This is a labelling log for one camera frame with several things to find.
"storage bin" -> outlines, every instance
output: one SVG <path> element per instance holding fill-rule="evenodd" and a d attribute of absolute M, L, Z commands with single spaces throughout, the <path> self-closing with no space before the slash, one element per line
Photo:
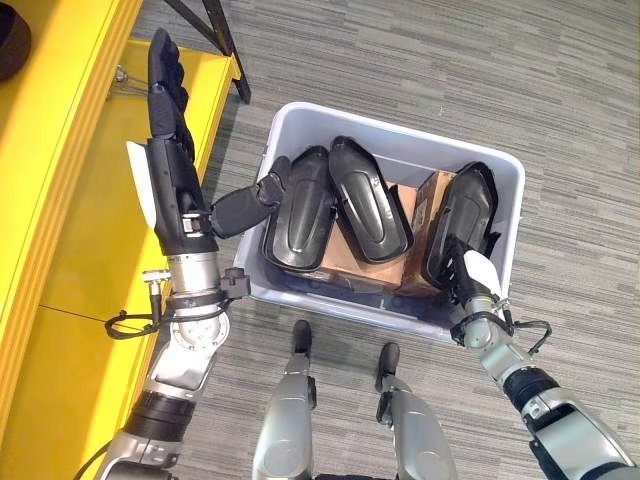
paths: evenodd
<path fill-rule="evenodd" d="M 418 187 L 436 170 L 455 172 L 474 161 L 487 164 L 499 193 L 493 231 L 501 233 L 491 260 L 507 296 L 524 189 L 524 169 L 516 158 L 340 110 L 294 102 L 280 109 L 273 119 L 258 178 L 267 174 L 278 156 L 293 160 L 309 146 L 328 148 L 338 135 L 353 137 L 369 150 L 387 181 L 411 187 Z M 290 275 L 262 256 L 265 227 L 263 222 L 244 234 L 234 260 L 234 266 L 244 268 L 250 276 L 254 298 L 450 341 L 449 328 L 456 309 L 447 302 L 391 293 L 357 293 Z"/>

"black plastic cover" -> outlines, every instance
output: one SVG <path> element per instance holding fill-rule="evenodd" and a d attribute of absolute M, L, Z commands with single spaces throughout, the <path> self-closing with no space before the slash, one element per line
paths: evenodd
<path fill-rule="evenodd" d="M 181 442 L 195 407 L 188 400 L 143 390 L 123 430 L 151 440 Z"/>
<path fill-rule="evenodd" d="M 331 145 L 329 172 L 338 197 L 340 219 L 350 245 L 369 263 L 382 263 L 406 252 L 413 233 L 398 197 L 388 188 L 376 159 L 348 137 Z"/>
<path fill-rule="evenodd" d="M 297 272 L 317 269 L 335 219 L 329 153 L 311 147 L 295 159 L 280 209 L 269 217 L 262 252 L 267 260 Z"/>
<path fill-rule="evenodd" d="M 278 208 L 287 189 L 291 162 L 276 158 L 269 173 L 255 185 L 228 193 L 211 205 L 211 226 L 220 238 L 249 230 Z"/>
<path fill-rule="evenodd" d="M 507 377 L 502 386 L 511 404 L 521 412 L 526 403 L 536 395 L 557 388 L 556 382 L 541 368 L 521 368 Z"/>
<path fill-rule="evenodd" d="M 154 232 L 164 255 L 215 252 L 218 246 L 208 222 L 200 182 L 193 166 L 193 139 L 185 123 L 188 94 L 182 87 L 184 69 L 178 47 L 169 34 L 158 29 L 149 47 L 147 104 L 151 138 L 146 153 L 156 210 Z M 184 214 L 203 214 L 203 235 L 189 237 Z"/>
<path fill-rule="evenodd" d="M 452 274 L 451 250 L 456 245 L 489 254 L 497 208 L 498 192 L 491 169 L 482 162 L 466 165 L 445 191 L 437 229 L 427 246 L 422 276 L 438 288 L 447 287 Z"/>

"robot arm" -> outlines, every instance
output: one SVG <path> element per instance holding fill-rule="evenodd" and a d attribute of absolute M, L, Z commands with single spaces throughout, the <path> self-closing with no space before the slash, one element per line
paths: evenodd
<path fill-rule="evenodd" d="M 125 426 L 111 441 L 95 478 L 173 478 L 184 432 L 229 334 L 228 304 L 249 293 L 248 277 L 231 268 L 221 277 L 215 236 L 227 238 L 253 227 L 279 207 L 289 161 L 278 159 L 256 185 L 233 192 L 207 208 L 193 166 L 191 134 L 184 121 L 188 95 L 181 86 L 179 52 L 164 30 L 149 50 L 148 106 L 151 138 L 127 143 L 136 190 L 148 226 L 155 232 L 168 270 L 145 272 L 151 315 L 126 312 L 105 327 L 116 339 L 147 334 L 169 322 L 170 340 L 147 374 L 143 391 Z M 162 313 L 162 282 L 171 294 Z M 119 332 L 116 321 L 148 318 L 134 335 Z"/>
<path fill-rule="evenodd" d="M 520 412 L 533 437 L 529 447 L 547 478 L 640 479 L 640 470 L 614 433 L 536 367 L 533 352 L 514 343 L 514 324 L 491 261 L 457 245 L 452 267 L 452 290 L 467 315 L 452 329 L 452 337 L 480 361 Z"/>

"yellow shelf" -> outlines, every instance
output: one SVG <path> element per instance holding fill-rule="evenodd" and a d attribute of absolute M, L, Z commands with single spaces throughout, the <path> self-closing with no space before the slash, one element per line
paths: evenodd
<path fill-rule="evenodd" d="M 0 84 L 0 438 L 58 234 L 142 0 L 9 0 L 32 31 Z"/>
<path fill-rule="evenodd" d="M 127 43 L 119 63 L 130 75 L 146 78 L 148 46 Z M 180 58 L 190 94 L 185 116 L 202 179 L 239 72 L 233 57 L 181 49 Z M 140 274 L 165 265 L 144 223 L 125 148 L 126 140 L 146 141 L 146 99 L 111 96 L 103 104 L 48 275 L 43 273 L 46 284 L 0 451 L 0 478 L 71 478 L 122 425 L 148 367 L 153 338 L 112 341 L 103 328 L 120 308 L 149 311 Z"/>

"black protective pad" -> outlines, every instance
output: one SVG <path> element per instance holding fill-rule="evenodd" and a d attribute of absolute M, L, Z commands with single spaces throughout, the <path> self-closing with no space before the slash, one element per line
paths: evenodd
<path fill-rule="evenodd" d="M 348 137 L 337 137 L 329 154 L 329 173 L 350 245 L 369 263 L 406 252 L 413 234 L 397 187 L 388 188 L 376 159 Z"/>
<path fill-rule="evenodd" d="M 249 230 L 282 202 L 287 189 L 291 162 L 285 156 L 276 158 L 271 170 L 255 185 L 228 193 L 211 205 L 211 225 L 220 238 L 229 238 Z"/>
<path fill-rule="evenodd" d="M 455 244 L 462 243 L 465 250 L 490 253 L 495 243 L 495 235 L 490 232 L 497 208 L 498 192 L 491 169 L 482 162 L 465 165 L 445 191 L 422 276 L 438 288 L 448 286 L 451 248 Z"/>
<path fill-rule="evenodd" d="M 288 270 L 310 272 L 320 266 L 335 219 L 328 152 L 311 147 L 293 161 L 280 209 L 269 218 L 262 252 Z"/>

